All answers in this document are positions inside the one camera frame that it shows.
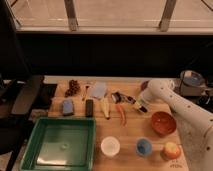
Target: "orange bowl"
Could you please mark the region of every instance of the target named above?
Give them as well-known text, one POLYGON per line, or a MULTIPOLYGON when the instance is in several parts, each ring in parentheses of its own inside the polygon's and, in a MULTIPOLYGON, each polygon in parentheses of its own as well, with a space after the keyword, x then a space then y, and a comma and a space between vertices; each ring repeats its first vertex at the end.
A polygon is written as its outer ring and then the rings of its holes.
POLYGON ((156 112, 152 115, 151 125, 160 136, 166 136, 176 130, 175 119, 166 112, 156 112))

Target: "green plastic tray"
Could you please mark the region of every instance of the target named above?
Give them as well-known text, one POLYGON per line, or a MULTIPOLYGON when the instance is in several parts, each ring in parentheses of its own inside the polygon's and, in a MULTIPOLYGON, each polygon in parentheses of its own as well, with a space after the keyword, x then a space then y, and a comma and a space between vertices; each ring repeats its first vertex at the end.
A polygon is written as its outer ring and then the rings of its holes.
POLYGON ((90 171, 94 146, 94 119, 40 118, 27 144, 20 171, 90 171))

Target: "wooden table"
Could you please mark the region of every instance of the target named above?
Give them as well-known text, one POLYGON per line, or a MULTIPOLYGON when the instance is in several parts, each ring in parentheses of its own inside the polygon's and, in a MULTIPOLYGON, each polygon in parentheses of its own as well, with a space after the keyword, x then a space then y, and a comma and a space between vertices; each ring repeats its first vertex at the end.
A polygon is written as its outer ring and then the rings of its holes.
MULTIPOLYGON (((85 115, 85 101, 82 101, 82 94, 85 85, 90 87, 94 82, 79 81, 81 91, 70 97, 74 102, 75 116, 85 115)), ((120 123, 120 114, 116 111, 115 105, 111 99, 111 93, 119 91, 123 94, 137 97, 140 93, 140 83, 124 83, 124 82, 106 82, 107 97, 110 102, 110 119, 106 120, 101 111, 99 101, 94 99, 94 117, 96 120, 96 148, 94 156, 94 171, 186 171, 188 166, 182 150, 182 155, 177 160, 165 161, 160 156, 160 151, 167 141, 173 141, 180 145, 178 131, 169 136, 159 137, 151 128, 150 117, 156 111, 165 111, 171 113, 167 104, 161 100, 148 106, 148 113, 140 113, 128 103, 122 103, 125 109, 127 123, 125 126, 120 123), (106 157, 100 149, 101 141, 107 136, 116 137, 121 144, 118 155, 113 158, 106 157), (151 141, 153 152, 143 158, 136 153, 136 143, 140 138, 147 138, 151 141)), ((61 103, 65 99, 64 94, 68 89, 68 81, 60 81, 58 83, 55 97, 48 112, 49 117, 58 117, 62 115, 61 103)))

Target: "white cup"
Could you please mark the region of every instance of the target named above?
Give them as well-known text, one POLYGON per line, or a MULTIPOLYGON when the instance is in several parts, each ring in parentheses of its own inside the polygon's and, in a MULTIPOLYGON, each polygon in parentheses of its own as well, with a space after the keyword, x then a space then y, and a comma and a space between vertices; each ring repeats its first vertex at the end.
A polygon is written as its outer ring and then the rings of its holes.
POLYGON ((102 140, 101 151, 107 157, 114 157, 120 151, 120 143, 117 138, 109 136, 102 140))

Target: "chair armrest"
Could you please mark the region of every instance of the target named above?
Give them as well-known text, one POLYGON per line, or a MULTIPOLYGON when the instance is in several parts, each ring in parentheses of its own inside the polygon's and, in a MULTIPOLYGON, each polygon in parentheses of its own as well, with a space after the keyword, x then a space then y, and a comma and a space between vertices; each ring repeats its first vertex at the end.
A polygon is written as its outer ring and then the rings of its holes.
POLYGON ((26 115, 30 112, 39 94, 43 80, 44 76, 40 75, 33 75, 27 80, 15 100, 11 114, 26 115))

